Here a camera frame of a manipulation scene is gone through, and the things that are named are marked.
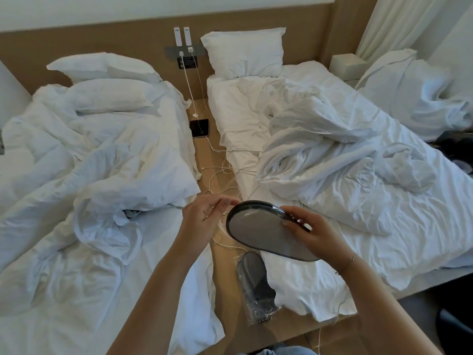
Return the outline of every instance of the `thin bracelet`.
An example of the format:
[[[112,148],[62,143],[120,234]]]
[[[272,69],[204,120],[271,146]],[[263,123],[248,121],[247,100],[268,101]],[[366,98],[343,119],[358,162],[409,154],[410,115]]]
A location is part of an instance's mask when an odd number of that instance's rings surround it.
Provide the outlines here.
[[[353,254],[353,255],[350,257],[349,261],[346,263],[346,265],[343,267],[343,269],[340,270],[339,272],[335,271],[335,274],[341,276],[341,274],[342,274],[346,269],[348,269],[348,267],[350,266],[350,264],[355,261],[355,256],[356,256],[356,254]]]

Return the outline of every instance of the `white pillow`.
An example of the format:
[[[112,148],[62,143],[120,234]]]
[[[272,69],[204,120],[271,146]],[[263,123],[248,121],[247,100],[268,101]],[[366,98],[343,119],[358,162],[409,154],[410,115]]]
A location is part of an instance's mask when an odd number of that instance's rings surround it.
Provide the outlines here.
[[[279,76],[285,27],[259,31],[210,32],[201,37],[217,77]]]
[[[105,78],[76,83],[64,96],[78,112],[103,113],[151,107],[160,94],[143,81]]]
[[[140,59],[115,53],[86,53],[66,56],[46,66],[48,70],[61,71],[73,83],[97,78],[129,78],[149,83],[162,81],[151,65]]]

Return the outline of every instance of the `right hand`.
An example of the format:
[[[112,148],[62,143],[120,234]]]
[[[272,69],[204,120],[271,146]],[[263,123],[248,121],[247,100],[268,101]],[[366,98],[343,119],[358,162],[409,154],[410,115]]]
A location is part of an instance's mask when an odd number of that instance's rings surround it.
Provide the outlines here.
[[[301,224],[309,224],[312,227],[308,233],[292,221],[282,222],[282,225],[304,243],[312,254],[327,262],[337,272],[346,267],[354,252],[345,239],[338,235],[321,215],[288,205],[282,206],[281,209],[297,220],[302,220]]]

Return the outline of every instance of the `mattress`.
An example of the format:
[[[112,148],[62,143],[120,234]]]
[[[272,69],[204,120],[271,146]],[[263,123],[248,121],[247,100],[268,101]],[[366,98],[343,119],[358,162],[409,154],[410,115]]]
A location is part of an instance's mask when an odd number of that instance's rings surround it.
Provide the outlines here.
[[[195,149],[188,127],[182,95],[170,83],[157,87],[162,96],[138,113],[157,117],[159,136],[179,151],[196,179],[200,178],[195,162]],[[0,175],[0,185],[7,184],[33,165],[27,149],[7,150],[0,156],[0,167],[10,166]],[[36,306],[18,316],[0,318],[0,353],[2,354],[105,354],[127,320],[144,286],[159,260],[169,249],[182,222],[176,208],[143,212],[134,220],[143,234],[141,248],[129,266],[124,267],[118,289],[94,334],[85,332],[76,319],[48,319],[42,307]],[[182,287],[169,354],[197,354],[223,338],[224,331],[213,309],[215,287],[212,281],[213,261],[207,247],[194,263]]]
[[[350,86],[315,61],[284,66],[282,76],[303,85],[317,85],[335,108],[337,102],[359,99],[353,97],[355,91]],[[247,150],[228,153],[233,168],[238,170],[254,166],[253,169],[257,169],[259,152],[270,138],[270,119],[252,110],[248,98],[236,86],[239,80],[223,80],[215,76],[208,79],[210,110],[221,134],[221,145],[227,150]],[[364,101],[365,107],[376,108]],[[436,219],[429,214],[427,217],[431,223],[411,229],[412,234],[383,237],[357,231],[333,219],[328,221],[393,291],[401,291],[407,288],[413,277],[443,266],[473,247],[473,230],[469,226],[471,217],[468,211],[473,181],[399,122],[385,113],[382,117],[385,117],[384,121],[389,126],[387,141],[422,148],[438,168],[441,182],[438,182],[435,196],[447,204],[451,220],[448,224],[454,226],[449,229],[441,218]],[[254,179],[254,172],[237,172],[236,181],[244,200],[258,199],[275,205],[302,206],[297,201],[282,199],[259,185]],[[277,305],[284,305],[301,315],[310,313],[318,321],[330,319],[338,312],[346,315],[356,312],[343,280],[325,262],[302,263],[268,253],[263,253],[263,259],[269,285],[276,291]]]

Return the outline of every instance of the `smartphone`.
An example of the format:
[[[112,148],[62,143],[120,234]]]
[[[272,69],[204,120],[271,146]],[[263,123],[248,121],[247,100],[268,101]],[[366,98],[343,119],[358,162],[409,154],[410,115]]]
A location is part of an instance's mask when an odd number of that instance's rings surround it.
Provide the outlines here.
[[[209,136],[209,120],[194,120],[189,122],[192,138]]]

